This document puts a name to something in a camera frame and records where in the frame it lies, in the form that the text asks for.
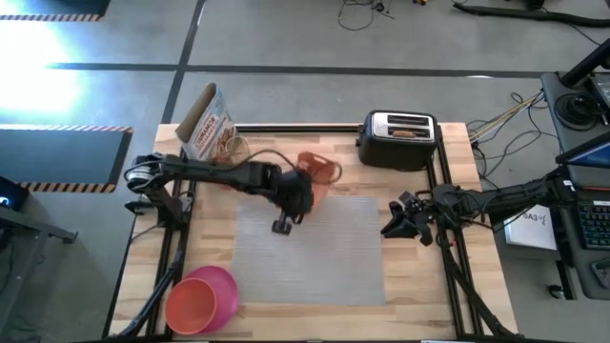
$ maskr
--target toaster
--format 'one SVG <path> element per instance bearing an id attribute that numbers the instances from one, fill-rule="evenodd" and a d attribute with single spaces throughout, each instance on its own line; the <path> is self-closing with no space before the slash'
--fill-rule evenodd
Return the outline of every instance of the toaster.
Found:
<path id="1" fill-rule="evenodd" d="M 438 144 L 437 120 L 411 111 L 371 111 L 358 128 L 358 157 L 365 165 L 421 171 Z"/>

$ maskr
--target wooden tabletop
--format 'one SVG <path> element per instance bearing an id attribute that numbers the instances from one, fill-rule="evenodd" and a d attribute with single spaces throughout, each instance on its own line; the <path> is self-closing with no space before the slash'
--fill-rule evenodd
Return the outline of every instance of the wooden tabletop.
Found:
<path id="1" fill-rule="evenodd" d="M 454 184 L 480 189 L 475 160 L 462 123 L 441 124 Z M 176 125 L 161 125 L 154 150 L 178 154 Z M 248 133 L 251 151 L 275 149 L 292 160 L 300 151 L 313 151 L 338 161 L 343 176 L 329 195 L 372 196 L 377 199 L 379 228 L 390 219 L 388 203 L 404 191 L 429 189 L 425 171 L 399 172 L 362 165 L 353 133 Z M 261 159 L 287 165 L 273 155 Z M 441 183 L 437 164 L 437 179 Z M 208 264 L 231 269 L 236 234 L 236 204 L 248 195 L 218 185 L 197 185 L 184 274 Z M 138 217 L 133 234 L 155 223 L 155 215 Z M 504 326 L 516 331 L 515 318 L 490 230 L 469 227 L 464 231 L 470 265 L 478 293 Z M 111 333 L 119 333 L 151 294 L 163 231 L 149 232 L 130 247 L 112 318 Z M 195 339 L 232 340 L 400 340 L 455 338 L 440 250 L 424 247 L 418 239 L 382 241 L 386 304 L 384 306 L 333 306 L 279 303 L 242 303 L 237 316 L 218 333 Z M 463 293 L 460 303 L 471 332 Z M 163 315 L 159 323 L 164 327 Z"/>

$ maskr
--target plastic bowl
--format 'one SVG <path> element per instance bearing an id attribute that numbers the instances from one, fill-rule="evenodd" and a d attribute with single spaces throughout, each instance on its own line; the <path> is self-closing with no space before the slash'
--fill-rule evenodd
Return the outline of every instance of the plastic bowl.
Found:
<path id="1" fill-rule="evenodd" d="M 175 285 L 168 296 L 165 318 L 180 334 L 203 332 L 216 314 L 216 294 L 206 281 L 191 278 Z"/>
<path id="2" fill-rule="evenodd" d="M 218 266 L 205 266 L 189 273 L 185 279 L 199 279 L 212 286 L 216 294 L 216 313 L 202 333 L 222 329 L 237 313 L 239 292 L 229 271 Z"/>

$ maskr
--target gray floor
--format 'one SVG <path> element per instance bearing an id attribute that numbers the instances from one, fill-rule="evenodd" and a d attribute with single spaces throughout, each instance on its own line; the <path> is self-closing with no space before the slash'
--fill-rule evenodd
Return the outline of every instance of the gray floor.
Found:
<path id="1" fill-rule="evenodd" d="M 99 23 L 0 21 L 0 123 L 130 125 L 135 134 L 128 160 L 149 152 L 174 71 L 42 67 L 53 62 L 177 64 L 195 3 L 112 0 Z M 517 0 L 470 3 L 519 5 Z M 339 6 L 339 0 L 208 0 L 190 64 L 555 71 L 568 70 L 595 47 L 561 24 L 467 16 L 441 0 L 426 7 L 395 0 L 391 14 L 396 19 L 377 15 L 369 29 L 348 32 L 336 23 Z M 610 16 L 602 0 L 549 0 L 547 7 Z M 362 8 L 349 9 L 344 20 L 358 25 L 366 14 Z M 610 33 L 583 30 L 599 41 Z M 469 121 L 509 109 L 511 91 L 527 96 L 540 87 L 537 79 L 517 78 L 187 72 L 172 122 L 184 117 L 211 81 L 225 93 L 235 121 L 245 123 L 358 122 L 373 109 L 427 111 L 439 121 Z M 533 117 L 553 131 L 547 111 L 533 111 Z M 518 117 L 484 151 L 499 154 L 512 137 L 532 128 L 525 115 Z M 506 186 L 539 177 L 554 167 L 557 152 L 557 142 L 543 137 L 506 158 L 491 179 Z M 49 246 L 30 285 L 21 326 L 39 331 L 44 342 L 100 336 L 133 221 L 123 203 L 132 198 L 122 184 L 110 195 L 33 195 L 28 212 L 80 235 L 74 246 Z M 502 256 L 505 248 L 499 247 Z M 551 299 L 544 286 L 558 281 L 553 262 L 502 257 L 502 267 L 522 333 L 607 341 L 610 329 L 603 323 L 610 303 L 587 300 L 581 293 L 575 302 Z"/>

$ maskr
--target orange cup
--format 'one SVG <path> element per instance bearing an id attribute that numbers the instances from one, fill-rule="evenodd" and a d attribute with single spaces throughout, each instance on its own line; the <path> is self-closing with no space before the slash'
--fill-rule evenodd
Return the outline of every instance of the orange cup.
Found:
<path id="1" fill-rule="evenodd" d="M 312 177 L 314 206 L 328 194 L 331 180 L 335 175 L 336 163 L 315 153 L 304 151 L 298 155 L 296 165 Z"/>

